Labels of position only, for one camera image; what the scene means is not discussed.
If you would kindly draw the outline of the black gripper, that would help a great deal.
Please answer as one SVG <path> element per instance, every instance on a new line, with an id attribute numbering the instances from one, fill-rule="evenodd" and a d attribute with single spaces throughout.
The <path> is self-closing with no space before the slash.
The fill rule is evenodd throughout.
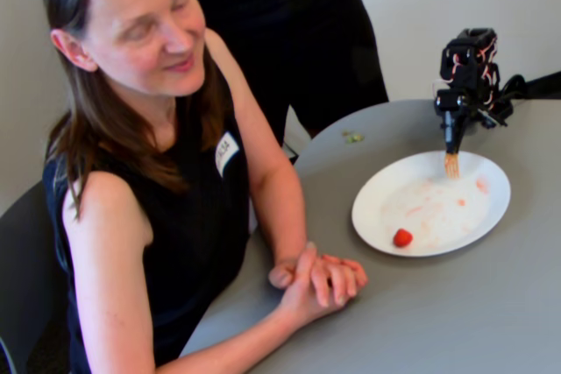
<path id="1" fill-rule="evenodd" d="M 434 108 L 442 119 L 446 153 L 458 154 L 465 130 L 478 112 L 475 92 L 467 88 L 439 89 Z"/>

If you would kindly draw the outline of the woman's left hand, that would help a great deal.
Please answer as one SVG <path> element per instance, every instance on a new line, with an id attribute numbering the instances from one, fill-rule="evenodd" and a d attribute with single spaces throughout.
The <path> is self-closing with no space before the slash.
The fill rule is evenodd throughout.
<path id="1" fill-rule="evenodd" d="M 268 274 L 269 282 L 281 290 L 288 288 L 295 278 L 298 261 L 297 256 L 276 261 Z M 315 258 L 310 283 L 321 307 L 327 307 L 331 302 L 342 306 L 366 286 L 368 277 L 358 262 L 323 254 Z"/>

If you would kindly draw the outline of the woman's right hand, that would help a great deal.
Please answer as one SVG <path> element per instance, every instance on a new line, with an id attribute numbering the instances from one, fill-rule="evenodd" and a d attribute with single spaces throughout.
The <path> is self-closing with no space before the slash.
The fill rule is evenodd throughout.
<path id="1" fill-rule="evenodd" d="M 298 329 L 316 321 L 328 314 L 342 309 L 342 306 L 331 302 L 327 307 L 321 307 L 311 287 L 310 274 L 312 265 L 317 257 L 317 249 L 313 243 L 308 243 L 299 256 L 293 283 L 286 288 L 276 312 L 281 319 L 293 329 Z"/>

